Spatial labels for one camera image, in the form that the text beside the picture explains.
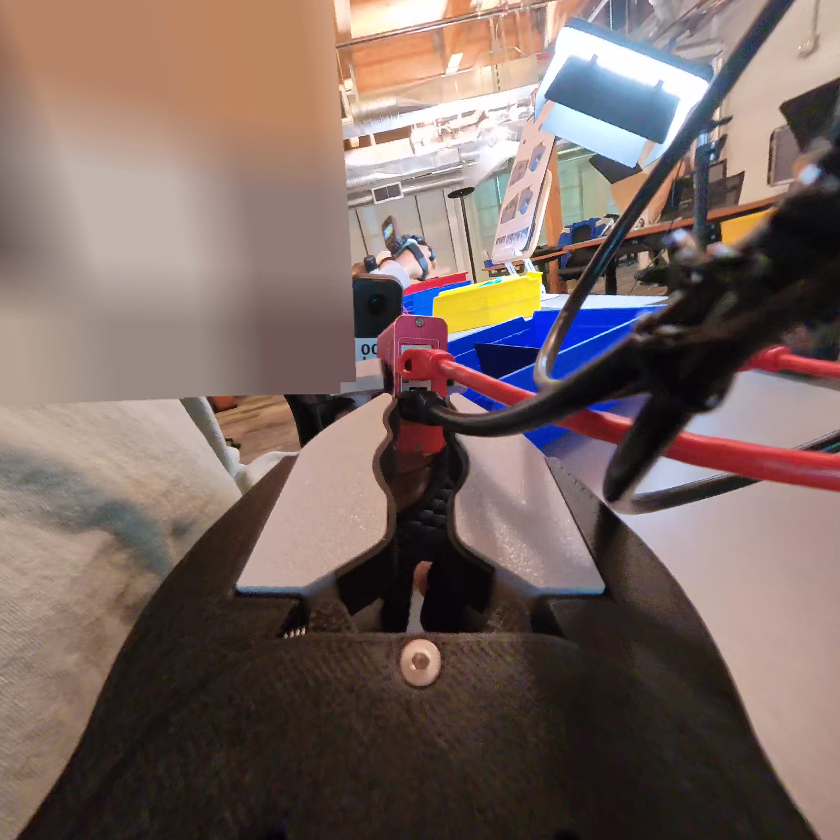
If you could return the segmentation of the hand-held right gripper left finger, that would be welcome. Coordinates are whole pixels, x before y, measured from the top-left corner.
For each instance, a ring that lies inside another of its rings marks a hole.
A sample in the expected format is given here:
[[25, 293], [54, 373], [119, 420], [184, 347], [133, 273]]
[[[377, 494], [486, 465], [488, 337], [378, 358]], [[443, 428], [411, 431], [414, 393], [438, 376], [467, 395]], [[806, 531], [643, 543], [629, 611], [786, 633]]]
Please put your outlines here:
[[390, 542], [396, 506], [382, 474], [393, 440], [390, 395], [321, 431], [298, 454], [236, 589], [243, 595], [339, 595], [340, 581]]

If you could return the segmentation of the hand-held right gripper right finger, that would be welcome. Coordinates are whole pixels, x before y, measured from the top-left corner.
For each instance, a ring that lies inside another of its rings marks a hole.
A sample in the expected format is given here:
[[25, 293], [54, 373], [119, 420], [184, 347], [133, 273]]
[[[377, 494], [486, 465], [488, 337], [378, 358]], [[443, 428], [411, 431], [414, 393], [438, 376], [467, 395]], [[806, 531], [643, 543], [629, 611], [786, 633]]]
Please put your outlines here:
[[465, 457], [454, 534], [524, 596], [599, 596], [606, 589], [542, 452], [522, 434], [454, 434]]

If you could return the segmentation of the red ethernet splitter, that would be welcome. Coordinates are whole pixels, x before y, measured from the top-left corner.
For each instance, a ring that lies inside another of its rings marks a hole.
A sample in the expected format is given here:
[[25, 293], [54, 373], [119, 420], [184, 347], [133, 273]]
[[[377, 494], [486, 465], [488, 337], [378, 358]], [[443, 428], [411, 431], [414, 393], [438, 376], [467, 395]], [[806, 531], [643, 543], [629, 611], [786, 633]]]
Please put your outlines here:
[[[395, 319], [377, 339], [377, 358], [385, 367], [385, 391], [393, 397], [403, 393], [430, 391], [445, 400], [448, 381], [442, 373], [432, 373], [422, 378], [426, 369], [421, 363], [410, 364], [405, 378], [399, 365], [400, 358], [410, 350], [441, 351], [448, 354], [448, 327], [446, 321], [435, 317], [403, 314]], [[437, 455], [445, 448], [445, 433], [437, 426], [400, 420], [394, 442], [395, 451], [402, 455]]]

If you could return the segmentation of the person's left hand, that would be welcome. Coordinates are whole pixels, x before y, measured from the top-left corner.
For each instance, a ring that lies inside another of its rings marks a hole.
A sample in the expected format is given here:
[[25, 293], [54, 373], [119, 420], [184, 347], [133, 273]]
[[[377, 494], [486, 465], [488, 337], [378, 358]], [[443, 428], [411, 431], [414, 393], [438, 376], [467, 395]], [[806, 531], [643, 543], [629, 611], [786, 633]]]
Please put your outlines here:
[[416, 505], [424, 496], [434, 471], [435, 457], [396, 452], [389, 487], [398, 513]]

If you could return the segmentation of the red plastic bin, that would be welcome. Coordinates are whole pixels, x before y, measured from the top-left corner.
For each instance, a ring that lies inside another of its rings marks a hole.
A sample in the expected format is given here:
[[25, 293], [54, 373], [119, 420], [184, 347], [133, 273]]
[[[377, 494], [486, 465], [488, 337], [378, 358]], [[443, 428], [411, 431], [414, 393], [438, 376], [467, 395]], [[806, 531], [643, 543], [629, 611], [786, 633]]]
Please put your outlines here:
[[405, 297], [416, 295], [422, 291], [430, 291], [451, 286], [470, 285], [470, 278], [467, 272], [456, 272], [451, 275], [437, 276], [431, 279], [415, 281], [407, 287], [403, 295]]

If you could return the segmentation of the yellow plastic bin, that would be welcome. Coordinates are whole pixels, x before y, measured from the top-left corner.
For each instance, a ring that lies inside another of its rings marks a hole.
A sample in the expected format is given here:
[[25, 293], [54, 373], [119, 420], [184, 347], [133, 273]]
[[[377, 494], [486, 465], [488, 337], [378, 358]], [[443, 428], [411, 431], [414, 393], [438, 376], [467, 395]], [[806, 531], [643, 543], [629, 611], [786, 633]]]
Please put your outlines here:
[[527, 319], [540, 309], [542, 274], [507, 275], [479, 284], [441, 291], [433, 316], [447, 323], [449, 333], [495, 326], [512, 319]]

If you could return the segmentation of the black floor lamp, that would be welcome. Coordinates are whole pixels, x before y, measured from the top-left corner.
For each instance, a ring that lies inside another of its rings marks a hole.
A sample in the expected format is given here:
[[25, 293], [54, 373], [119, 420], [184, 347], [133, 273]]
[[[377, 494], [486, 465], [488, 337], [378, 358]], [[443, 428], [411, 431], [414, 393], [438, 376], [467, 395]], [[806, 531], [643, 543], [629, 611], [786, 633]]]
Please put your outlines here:
[[476, 188], [473, 185], [464, 185], [447, 194], [447, 199], [451, 203], [457, 202], [460, 209], [462, 227], [464, 229], [466, 253], [469, 258], [471, 281], [474, 285], [478, 283], [479, 277], [476, 272], [475, 255], [473, 253], [471, 236], [469, 231], [469, 218], [466, 208], [466, 198], [468, 196], [471, 196], [475, 192], [475, 190]]

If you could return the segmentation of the black bin divider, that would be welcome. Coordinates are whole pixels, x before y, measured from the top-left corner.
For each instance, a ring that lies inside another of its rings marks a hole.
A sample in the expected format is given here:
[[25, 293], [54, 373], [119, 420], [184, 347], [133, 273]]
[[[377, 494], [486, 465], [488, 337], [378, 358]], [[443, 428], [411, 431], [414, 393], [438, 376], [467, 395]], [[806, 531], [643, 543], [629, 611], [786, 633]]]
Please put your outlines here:
[[476, 343], [478, 370], [494, 379], [533, 366], [539, 349], [512, 343]]

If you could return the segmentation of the instruction poster board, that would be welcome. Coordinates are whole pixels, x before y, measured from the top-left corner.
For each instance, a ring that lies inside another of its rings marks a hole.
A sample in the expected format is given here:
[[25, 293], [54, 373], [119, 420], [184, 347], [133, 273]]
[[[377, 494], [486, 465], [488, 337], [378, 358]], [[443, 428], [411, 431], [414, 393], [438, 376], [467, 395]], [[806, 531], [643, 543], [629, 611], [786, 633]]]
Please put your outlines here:
[[493, 265], [528, 259], [538, 243], [547, 201], [544, 188], [551, 183], [549, 164], [556, 142], [555, 135], [544, 128], [550, 114], [551, 106], [546, 104], [538, 117], [526, 122], [521, 132], [500, 205], [490, 254]]

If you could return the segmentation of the studio light panel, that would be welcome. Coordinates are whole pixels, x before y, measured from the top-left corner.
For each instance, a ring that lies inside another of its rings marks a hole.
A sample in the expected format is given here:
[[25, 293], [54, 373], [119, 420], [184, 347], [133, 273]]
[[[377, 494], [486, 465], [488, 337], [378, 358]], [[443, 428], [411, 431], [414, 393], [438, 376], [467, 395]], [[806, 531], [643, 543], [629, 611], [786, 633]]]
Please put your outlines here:
[[571, 18], [554, 41], [534, 121], [560, 140], [644, 169], [673, 142], [712, 77], [708, 64]]

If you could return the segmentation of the black light stand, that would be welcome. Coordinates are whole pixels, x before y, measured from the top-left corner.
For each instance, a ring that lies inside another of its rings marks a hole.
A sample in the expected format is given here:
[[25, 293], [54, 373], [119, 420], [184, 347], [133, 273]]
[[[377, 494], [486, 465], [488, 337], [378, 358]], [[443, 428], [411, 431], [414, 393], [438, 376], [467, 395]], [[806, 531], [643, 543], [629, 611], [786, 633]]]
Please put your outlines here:
[[706, 251], [710, 243], [710, 226], [708, 223], [710, 169], [716, 161], [722, 147], [725, 145], [727, 138], [725, 134], [723, 140], [716, 139], [713, 134], [717, 130], [728, 126], [731, 120], [731, 116], [723, 119], [709, 120], [696, 138], [695, 168], [693, 174], [694, 223], [692, 234], [701, 252]]

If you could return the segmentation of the wooden table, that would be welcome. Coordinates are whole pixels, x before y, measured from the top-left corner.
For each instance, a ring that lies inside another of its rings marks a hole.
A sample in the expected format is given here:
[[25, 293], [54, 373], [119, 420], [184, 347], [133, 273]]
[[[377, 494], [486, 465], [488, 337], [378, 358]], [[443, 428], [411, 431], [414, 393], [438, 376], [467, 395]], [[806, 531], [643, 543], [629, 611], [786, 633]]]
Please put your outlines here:
[[[774, 204], [781, 199], [781, 196], [769, 196], [758, 201], [745, 203], [738, 206], [730, 206], [712, 210], [707, 217], [707, 224], [712, 234], [719, 233], [720, 239], [727, 237], [736, 238], [741, 231], [746, 231], [753, 226], [749, 224], [737, 224], [735, 221], [742, 217], [761, 216], [768, 212]], [[692, 230], [695, 220], [692, 217], [678, 218], [670, 222], [657, 223], [645, 227], [632, 228], [624, 238], [618, 241], [606, 262], [606, 268], [602, 270], [601, 277], [614, 273], [617, 261], [625, 256], [637, 256], [647, 251], [655, 254], [666, 250], [670, 238], [675, 236], [680, 229]], [[555, 250], [547, 251], [529, 260], [514, 259], [503, 266], [492, 265], [487, 269], [489, 277], [496, 279], [509, 275], [522, 275], [536, 273], [545, 268], [551, 278], [551, 266], [557, 264], [556, 274], [558, 282], [577, 280], [583, 274], [584, 268], [591, 262], [595, 253], [609, 239], [610, 236], [588, 239], [572, 245], [565, 245]]]

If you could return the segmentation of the silver air duct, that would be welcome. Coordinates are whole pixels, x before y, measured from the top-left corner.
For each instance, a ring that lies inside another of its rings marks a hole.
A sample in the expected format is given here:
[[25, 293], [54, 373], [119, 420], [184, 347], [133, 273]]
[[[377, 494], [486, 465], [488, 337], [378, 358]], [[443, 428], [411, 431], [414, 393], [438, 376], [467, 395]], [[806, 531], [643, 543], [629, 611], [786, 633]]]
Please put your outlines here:
[[477, 186], [512, 162], [535, 92], [529, 85], [438, 104], [397, 101], [376, 119], [347, 122], [347, 193], [393, 183], [406, 191], [436, 177]]

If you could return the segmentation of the grey wall screen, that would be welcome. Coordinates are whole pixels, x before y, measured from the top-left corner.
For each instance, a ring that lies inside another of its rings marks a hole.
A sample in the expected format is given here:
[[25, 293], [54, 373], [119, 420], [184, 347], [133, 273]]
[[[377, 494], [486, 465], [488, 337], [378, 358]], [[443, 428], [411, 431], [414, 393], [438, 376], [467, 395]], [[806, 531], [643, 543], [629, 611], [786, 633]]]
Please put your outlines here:
[[769, 140], [767, 185], [780, 187], [791, 184], [800, 154], [800, 146], [790, 126], [783, 125], [774, 129]]

